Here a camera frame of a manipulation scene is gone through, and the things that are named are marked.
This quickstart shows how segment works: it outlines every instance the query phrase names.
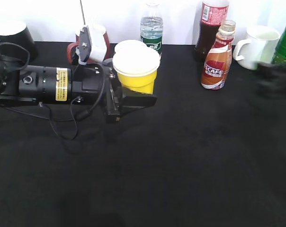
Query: black cable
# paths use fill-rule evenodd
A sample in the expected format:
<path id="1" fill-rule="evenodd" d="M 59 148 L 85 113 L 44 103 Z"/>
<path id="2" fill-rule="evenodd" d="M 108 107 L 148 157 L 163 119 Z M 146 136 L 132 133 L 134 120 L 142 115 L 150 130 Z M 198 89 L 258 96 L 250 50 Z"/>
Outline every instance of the black cable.
<path id="1" fill-rule="evenodd" d="M 82 120 L 86 119 L 87 117 L 89 117 L 92 114 L 92 112 L 94 111 L 94 109 L 96 108 L 96 106 L 99 104 L 99 102 L 102 98 L 102 95 L 103 95 L 104 89 L 105 89 L 106 76 L 105 76 L 103 67 L 101 65 L 100 65 L 100 67 L 102 68 L 102 75 L 103 75 L 102 76 L 102 87 L 101 87 L 100 93 L 99 93 L 95 103 L 92 105 L 92 107 L 90 109 L 85 110 L 76 116 L 77 121 L 82 121 Z"/>
<path id="2" fill-rule="evenodd" d="M 28 113 L 28 112 L 25 112 L 25 111 L 22 111 L 22 110 L 18 110 L 18 109 L 15 109 L 15 108 L 6 107 L 5 109 L 9 110 L 9 111 L 12 111 L 12 112 L 15 112 L 15 113 L 18 113 L 18 114 L 24 114 L 24 115 L 27 115 L 27 116 L 31 116 L 31 117 L 35 117 L 35 118 L 39 118 L 39 119 L 43 119 L 43 120 L 49 120 L 49 117 L 44 117 L 44 116 L 37 115 L 37 114 L 34 114 L 34 113 Z M 69 119 L 53 118 L 53 121 L 54 122 L 73 122 L 73 118 L 69 118 Z"/>
<path id="3" fill-rule="evenodd" d="M 74 140 L 74 139 L 77 137 L 78 133 L 79 133 L 78 124 L 77 124 L 77 121 L 76 121 L 76 119 L 75 119 L 75 117 L 74 117 L 74 115 L 73 115 L 73 111 L 72 111 L 72 105 L 73 105 L 73 103 L 74 103 L 76 100 L 79 100 L 79 99 L 81 99 L 81 97 L 79 97 L 79 96 L 76 97 L 75 99 L 73 99 L 73 100 L 71 101 L 71 104 L 70 104 L 71 116 L 72 116 L 73 122 L 75 123 L 75 126 L 76 126 L 75 134 L 74 134 L 71 138 L 66 137 L 66 136 L 63 136 L 60 132 L 58 132 L 58 129 L 57 129 L 56 125 L 55 125 L 55 122 L 53 121 L 53 112 L 52 112 L 51 108 L 50 108 L 48 105 L 45 105 L 45 104 L 42 105 L 42 107 L 46 107 L 46 108 L 49 110 L 49 118 L 48 118 L 48 120 L 49 120 L 49 122 L 50 122 L 50 125 L 51 125 L 51 127 L 52 127 L 54 133 L 55 133 L 58 137 L 60 137 L 61 139 L 63 139 L 63 140 Z"/>

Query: dark soda bottle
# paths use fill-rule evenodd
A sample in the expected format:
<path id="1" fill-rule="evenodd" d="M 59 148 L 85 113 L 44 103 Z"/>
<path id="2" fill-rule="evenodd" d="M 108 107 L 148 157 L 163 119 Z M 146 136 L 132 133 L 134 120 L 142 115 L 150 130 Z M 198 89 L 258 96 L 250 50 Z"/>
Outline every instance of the dark soda bottle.
<path id="1" fill-rule="evenodd" d="M 204 0 L 200 20 L 200 35 L 195 46 L 194 56 L 196 61 L 204 62 L 215 42 L 215 36 L 226 19 L 229 7 L 228 0 Z"/>

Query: white wall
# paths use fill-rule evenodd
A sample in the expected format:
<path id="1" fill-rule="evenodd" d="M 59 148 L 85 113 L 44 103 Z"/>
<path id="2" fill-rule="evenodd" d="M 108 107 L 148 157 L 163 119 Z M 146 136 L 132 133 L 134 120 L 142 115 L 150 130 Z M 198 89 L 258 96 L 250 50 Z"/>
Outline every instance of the white wall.
<path id="1" fill-rule="evenodd" d="M 199 33 L 201 0 L 159 0 L 165 44 L 195 44 Z M 107 28 L 112 43 L 139 39 L 145 0 L 82 0 L 86 20 Z M 227 18 L 237 23 L 235 42 L 249 25 L 268 25 L 283 32 L 286 0 L 231 0 Z M 79 0 L 0 0 L 0 22 L 24 20 L 36 41 L 73 42 L 82 23 Z"/>

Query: red object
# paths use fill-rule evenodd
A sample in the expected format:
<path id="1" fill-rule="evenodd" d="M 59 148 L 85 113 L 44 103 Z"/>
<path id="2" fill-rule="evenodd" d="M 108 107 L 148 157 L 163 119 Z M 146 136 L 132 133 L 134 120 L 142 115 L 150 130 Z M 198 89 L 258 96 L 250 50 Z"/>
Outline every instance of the red object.
<path id="1" fill-rule="evenodd" d="M 195 59 L 204 61 L 211 46 L 215 42 L 215 35 L 226 19 L 228 6 L 212 7 L 205 3 L 202 4 L 202 15 L 200 20 L 200 35 L 195 46 Z"/>
<path id="2" fill-rule="evenodd" d="M 216 36 L 212 49 L 209 51 L 202 72 L 201 84 L 206 89 L 221 89 L 232 62 L 232 39 Z"/>
<path id="3" fill-rule="evenodd" d="M 109 38 L 108 38 L 108 34 L 107 32 L 104 33 L 103 35 L 105 43 L 106 43 L 106 47 L 107 47 L 107 52 L 105 54 L 105 58 L 104 59 L 108 59 L 110 58 L 110 42 L 109 42 Z M 76 35 L 76 42 L 71 43 L 67 46 L 67 59 L 68 62 L 71 64 L 72 63 L 72 55 L 74 54 L 75 48 L 79 45 L 79 36 Z M 95 63 L 95 61 L 93 60 L 88 60 L 87 61 L 88 64 L 90 63 Z"/>

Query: red label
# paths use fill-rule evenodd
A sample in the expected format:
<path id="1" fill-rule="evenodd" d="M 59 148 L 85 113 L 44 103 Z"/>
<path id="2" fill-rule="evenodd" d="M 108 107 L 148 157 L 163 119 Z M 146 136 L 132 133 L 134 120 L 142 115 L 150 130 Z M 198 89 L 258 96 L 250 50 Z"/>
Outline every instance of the red label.
<path id="1" fill-rule="evenodd" d="M 205 62 L 205 76 L 206 77 L 222 77 L 224 74 L 223 70 L 224 62 L 210 60 Z"/>
<path id="2" fill-rule="evenodd" d="M 219 26 L 226 19 L 227 11 L 228 6 L 218 8 L 203 3 L 201 21 L 207 25 Z"/>
<path id="3" fill-rule="evenodd" d="M 232 62 L 232 41 L 233 39 L 219 39 L 209 51 L 202 73 L 201 84 L 206 89 L 221 89 L 227 77 L 227 73 Z"/>

